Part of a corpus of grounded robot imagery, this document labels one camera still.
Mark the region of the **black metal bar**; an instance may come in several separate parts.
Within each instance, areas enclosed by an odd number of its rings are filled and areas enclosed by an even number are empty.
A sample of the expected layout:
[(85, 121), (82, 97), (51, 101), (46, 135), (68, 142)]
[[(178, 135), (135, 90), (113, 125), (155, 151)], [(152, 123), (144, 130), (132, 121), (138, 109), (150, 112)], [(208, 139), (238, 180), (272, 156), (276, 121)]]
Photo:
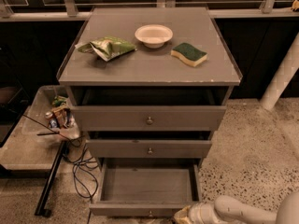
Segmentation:
[(50, 217), (51, 211), (49, 209), (46, 209), (46, 203), (48, 201), (50, 191), (55, 179), (55, 176), (57, 174), (58, 168), (60, 166), (61, 160), (63, 158), (64, 151), (66, 149), (66, 142), (63, 141), (58, 148), (58, 151), (56, 153), (55, 159), (53, 161), (53, 164), (50, 168), (50, 173), (47, 177), (46, 184), (43, 188), (43, 191), (41, 193), (41, 196), (39, 198), (36, 210), (35, 210), (35, 215), (38, 217)]

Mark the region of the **white diagonal post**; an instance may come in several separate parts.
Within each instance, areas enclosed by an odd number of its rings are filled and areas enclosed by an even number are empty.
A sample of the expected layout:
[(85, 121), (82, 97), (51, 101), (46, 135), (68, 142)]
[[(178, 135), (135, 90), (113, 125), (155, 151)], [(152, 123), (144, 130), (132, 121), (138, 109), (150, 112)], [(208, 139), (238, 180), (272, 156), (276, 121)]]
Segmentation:
[(293, 40), (278, 70), (274, 74), (266, 91), (260, 100), (261, 106), (266, 110), (274, 108), (281, 94), (285, 91), (293, 76), (299, 69), (299, 33)]

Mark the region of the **grey wooden drawer cabinet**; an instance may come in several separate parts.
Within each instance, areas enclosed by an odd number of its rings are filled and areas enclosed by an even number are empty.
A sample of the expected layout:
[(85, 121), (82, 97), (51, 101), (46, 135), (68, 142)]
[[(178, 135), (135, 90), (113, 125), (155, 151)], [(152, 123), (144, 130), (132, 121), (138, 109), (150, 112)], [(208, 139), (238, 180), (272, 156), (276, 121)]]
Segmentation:
[[(135, 38), (144, 25), (170, 28), (173, 37), (158, 49)], [(80, 31), (80, 42), (114, 35), (136, 45), (108, 63), (77, 50), (70, 52), (58, 80), (70, 106), (82, 105), (224, 105), (241, 81), (217, 24), (203, 7), (97, 8)], [(171, 49), (189, 43), (207, 53), (196, 67), (171, 55)], [(216, 131), (83, 131), (87, 140), (195, 140), (210, 141)]]

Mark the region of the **green chip bag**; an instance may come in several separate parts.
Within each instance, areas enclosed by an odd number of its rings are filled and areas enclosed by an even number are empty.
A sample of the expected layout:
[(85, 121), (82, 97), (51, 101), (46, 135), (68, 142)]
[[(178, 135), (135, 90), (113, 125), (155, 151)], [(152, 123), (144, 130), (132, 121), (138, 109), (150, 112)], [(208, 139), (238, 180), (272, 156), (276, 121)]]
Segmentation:
[(136, 45), (115, 36), (104, 36), (88, 43), (78, 43), (75, 48), (82, 53), (94, 53), (105, 62), (137, 50)]

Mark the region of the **grey middle drawer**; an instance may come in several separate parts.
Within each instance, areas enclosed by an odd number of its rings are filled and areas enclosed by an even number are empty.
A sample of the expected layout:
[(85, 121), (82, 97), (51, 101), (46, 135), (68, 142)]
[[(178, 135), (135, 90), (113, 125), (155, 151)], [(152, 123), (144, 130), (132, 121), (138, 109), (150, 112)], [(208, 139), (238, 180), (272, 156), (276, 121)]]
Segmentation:
[(87, 140), (97, 158), (204, 158), (210, 141), (195, 140)]

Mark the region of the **grey top drawer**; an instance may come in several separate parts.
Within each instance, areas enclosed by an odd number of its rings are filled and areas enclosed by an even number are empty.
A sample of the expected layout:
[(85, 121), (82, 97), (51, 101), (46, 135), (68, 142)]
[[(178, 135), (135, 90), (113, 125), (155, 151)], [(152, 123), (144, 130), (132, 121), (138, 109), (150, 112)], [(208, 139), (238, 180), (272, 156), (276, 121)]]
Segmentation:
[(72, 106), (82, 131), (217, 131), (224, 105)]

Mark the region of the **green yellow sponge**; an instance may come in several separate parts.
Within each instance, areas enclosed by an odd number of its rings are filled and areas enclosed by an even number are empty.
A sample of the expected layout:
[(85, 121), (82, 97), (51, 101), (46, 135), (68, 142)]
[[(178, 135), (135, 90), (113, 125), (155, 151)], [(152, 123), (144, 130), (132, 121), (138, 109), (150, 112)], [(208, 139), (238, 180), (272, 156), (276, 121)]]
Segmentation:
[(171, 55), (191, 67), (196, 67), (207, 59), (206, 52), (197, 49), (189, 43), (181, 43), (175, 46), (171, 49)]

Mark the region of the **grey bottom drawer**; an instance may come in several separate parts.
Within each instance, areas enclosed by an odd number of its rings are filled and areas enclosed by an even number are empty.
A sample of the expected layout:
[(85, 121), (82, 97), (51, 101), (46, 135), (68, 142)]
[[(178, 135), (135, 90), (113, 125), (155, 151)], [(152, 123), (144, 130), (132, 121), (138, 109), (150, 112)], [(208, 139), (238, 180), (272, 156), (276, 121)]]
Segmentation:
[(97, 216), (171, 217), (201, 201), (194, 159), (105, 159), (90, 209)]

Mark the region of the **grey drawer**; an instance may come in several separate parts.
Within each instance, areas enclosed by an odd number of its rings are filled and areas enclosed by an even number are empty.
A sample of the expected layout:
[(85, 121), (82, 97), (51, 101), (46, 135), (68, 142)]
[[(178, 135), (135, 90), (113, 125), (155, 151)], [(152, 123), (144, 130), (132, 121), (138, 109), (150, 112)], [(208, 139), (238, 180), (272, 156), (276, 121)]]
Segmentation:
[(204, 158), (210, 141), (195, 140), (87, 140), (97, 158)]
[(171, 217), (201, 201), (194, 159), (105, 159), (90, 209), (97, 216)]
[(82, 131), (217, 131), (224, 105), (72, 106)]

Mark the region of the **snack packages in bin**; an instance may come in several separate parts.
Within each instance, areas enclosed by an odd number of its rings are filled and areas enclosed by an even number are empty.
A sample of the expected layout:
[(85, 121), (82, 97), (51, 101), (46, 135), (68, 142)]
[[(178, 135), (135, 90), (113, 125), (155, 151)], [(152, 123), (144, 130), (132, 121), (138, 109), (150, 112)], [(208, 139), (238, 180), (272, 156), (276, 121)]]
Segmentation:
[(75, 119), (67, 104), (67, 98), (57, 95), (51, 103), (51, 110), (47, 111), (45, 118), (50, 128), (69, 129), (75, 125)]

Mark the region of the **white bowl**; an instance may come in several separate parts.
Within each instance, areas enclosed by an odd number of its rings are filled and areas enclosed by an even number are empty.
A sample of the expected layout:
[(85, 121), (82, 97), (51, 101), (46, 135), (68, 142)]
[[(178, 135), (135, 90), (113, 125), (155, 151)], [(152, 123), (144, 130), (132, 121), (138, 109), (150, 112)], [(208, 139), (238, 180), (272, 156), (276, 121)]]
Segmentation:
[(162, 47), (172, 37), (173, 32), (170, 28), (158, 24), (144, 25), (135, 31), (135, 38), (150, 49)]

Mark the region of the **clear plastic bin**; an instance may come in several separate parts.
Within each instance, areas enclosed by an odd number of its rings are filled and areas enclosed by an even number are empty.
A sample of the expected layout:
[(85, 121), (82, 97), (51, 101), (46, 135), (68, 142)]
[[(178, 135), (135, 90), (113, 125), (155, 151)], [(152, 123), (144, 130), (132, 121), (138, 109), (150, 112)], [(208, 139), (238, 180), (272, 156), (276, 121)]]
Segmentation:
[(42, 145), (53, 145), (64, 140), (77, 139), (80, 136), (78, 125), (74, 119), (72, 119), (72, 126), (69, 128), (51, 128), (49, 126), (46, 113), (53, 109), (52, 103), (57, 96), (68, 97), (64, 86), (40, 87), (21, 130), (24, 135), (29, 135)]

